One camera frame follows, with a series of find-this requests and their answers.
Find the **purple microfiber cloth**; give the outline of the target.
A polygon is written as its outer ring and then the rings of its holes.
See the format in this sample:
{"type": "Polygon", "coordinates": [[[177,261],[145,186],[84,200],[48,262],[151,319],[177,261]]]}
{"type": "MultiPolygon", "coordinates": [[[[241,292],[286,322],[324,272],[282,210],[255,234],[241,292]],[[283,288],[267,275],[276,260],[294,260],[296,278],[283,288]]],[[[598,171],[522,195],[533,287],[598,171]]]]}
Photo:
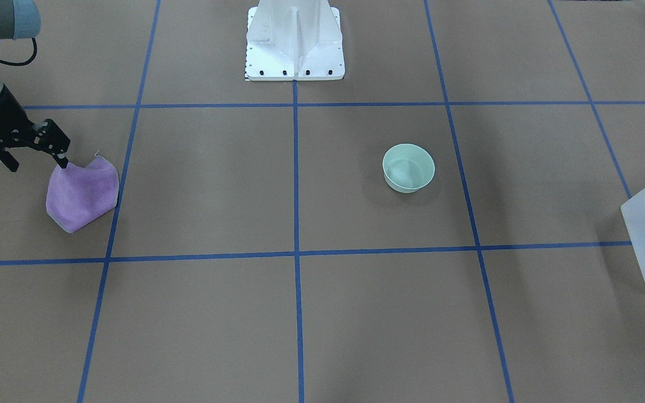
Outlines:
{"type": "Polygon", "coordinates": [[[117,168],[98,154],[85,167],[57,166],[47,186],[46,213],[64,232],[77,232],[115,208],[119,184],[117,168]]]}

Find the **mint green bowl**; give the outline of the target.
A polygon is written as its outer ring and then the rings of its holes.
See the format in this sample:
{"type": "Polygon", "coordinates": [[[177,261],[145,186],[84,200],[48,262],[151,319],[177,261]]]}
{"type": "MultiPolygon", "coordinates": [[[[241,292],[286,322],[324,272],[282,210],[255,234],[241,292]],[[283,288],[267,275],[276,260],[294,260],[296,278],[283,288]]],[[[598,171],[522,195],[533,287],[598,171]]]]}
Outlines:
{"type": "Polygon", "coordinates": [[[422,147],[403,143],[389,148],[382,161],[387,186],[403,194],[419,191],[432,182],[437,166],[422,147]]]}

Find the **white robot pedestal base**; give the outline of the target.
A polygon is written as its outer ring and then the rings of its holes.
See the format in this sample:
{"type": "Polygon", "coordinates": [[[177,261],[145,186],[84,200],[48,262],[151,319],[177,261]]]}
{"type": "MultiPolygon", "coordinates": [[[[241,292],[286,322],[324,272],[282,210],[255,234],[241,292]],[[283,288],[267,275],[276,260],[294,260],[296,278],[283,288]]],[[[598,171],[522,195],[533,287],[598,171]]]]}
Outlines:
{"type": "Polygon", "coordinates": [[[245,79],[343,79],[340,20],[328,1],[260,1],[247,12],[245,79]]]}

